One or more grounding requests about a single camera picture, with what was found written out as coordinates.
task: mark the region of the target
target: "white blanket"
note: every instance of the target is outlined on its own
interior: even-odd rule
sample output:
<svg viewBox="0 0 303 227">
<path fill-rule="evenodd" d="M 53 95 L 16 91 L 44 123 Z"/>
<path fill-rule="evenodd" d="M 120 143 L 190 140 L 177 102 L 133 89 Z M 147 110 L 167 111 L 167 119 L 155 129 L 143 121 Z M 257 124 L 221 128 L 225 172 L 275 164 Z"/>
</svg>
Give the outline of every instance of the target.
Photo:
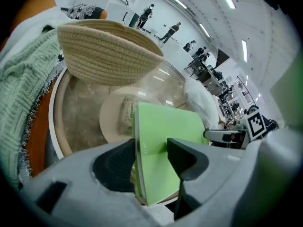
<svg viewBox="0 0 303 227">
<path fill-rule="evenodd" d="M 13 55 L 19 53 L 26 45 L 38 38 L 46 25 L 56 28 L 60 24 L 71 21 L 72 19 L 60 11 L 60 7 L 53 7 L 24 20 L 14 29 L 0 52 L 0 69 Z"/>
</svg>

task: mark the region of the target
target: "metal railing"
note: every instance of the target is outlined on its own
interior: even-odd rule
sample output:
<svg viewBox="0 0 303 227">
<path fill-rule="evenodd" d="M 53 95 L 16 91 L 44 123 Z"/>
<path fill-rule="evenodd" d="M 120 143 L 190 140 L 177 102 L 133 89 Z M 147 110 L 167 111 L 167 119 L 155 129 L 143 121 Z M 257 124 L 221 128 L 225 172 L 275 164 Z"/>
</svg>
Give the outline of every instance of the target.
<svg viewBox="0 0 303 227">
<path fill-rule="evenodd" d="M 237 76 L 236 78 L 236 84 L 240 91 L 242 92 L 242 95 L 244 96 L 246 102 L 249 106 L 256 105 L 253 97 L 251 96 L 250 92 L 248 91 L 247 87 L 245 86 L 245 83 Z"/>
</svg>

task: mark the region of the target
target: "book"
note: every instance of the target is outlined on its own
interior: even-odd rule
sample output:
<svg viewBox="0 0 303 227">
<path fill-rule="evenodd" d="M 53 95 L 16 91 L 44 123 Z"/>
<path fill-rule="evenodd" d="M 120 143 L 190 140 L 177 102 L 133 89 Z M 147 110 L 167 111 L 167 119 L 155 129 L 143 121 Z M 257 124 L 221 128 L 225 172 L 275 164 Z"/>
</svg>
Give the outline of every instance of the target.
<svg viewBox="0 0 303 227">
<path fill-rule="evenodd" d="M 135 174 L 140 199 L 159 203 L 179 190 L 180 179 L 167 158 L 167 139 L 207 144 L 197 113 L 139 102 L 134 112 Z"/>
</svg>

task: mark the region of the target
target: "woven basket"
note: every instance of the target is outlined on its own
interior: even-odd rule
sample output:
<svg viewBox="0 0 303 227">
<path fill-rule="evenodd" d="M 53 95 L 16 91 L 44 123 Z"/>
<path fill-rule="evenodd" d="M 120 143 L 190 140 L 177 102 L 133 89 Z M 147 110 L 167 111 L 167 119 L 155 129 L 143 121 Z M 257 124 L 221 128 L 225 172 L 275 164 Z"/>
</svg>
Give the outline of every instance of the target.
<svg viewBox="0 0 303 227">
<path fill-rule="evenodd" d="M 62 24 L 58 40 L 69 72 L 103 85 L 133 84 L 164 60 L 150 38 L 114 21 L 86 19 Z"/>
</svg>

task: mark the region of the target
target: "round plate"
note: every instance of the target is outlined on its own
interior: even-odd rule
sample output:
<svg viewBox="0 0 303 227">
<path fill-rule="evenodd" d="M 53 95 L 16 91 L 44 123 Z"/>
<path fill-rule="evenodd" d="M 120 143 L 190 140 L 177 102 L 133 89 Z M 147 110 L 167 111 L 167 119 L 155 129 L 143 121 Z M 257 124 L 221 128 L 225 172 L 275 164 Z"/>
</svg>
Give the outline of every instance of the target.
<svg viewBox="0 0 303 227">
<path fill-rule="evenodd" d="M 120 111 L 125 96 L 133 97 L 134 101 L 161 104 L 155 96 L 139 87 L 122 87 L 109 94 L 101 106 L 99 115 L 100 127 L 108 143 L 132 138 L 118 132 Z"/>
</svg>

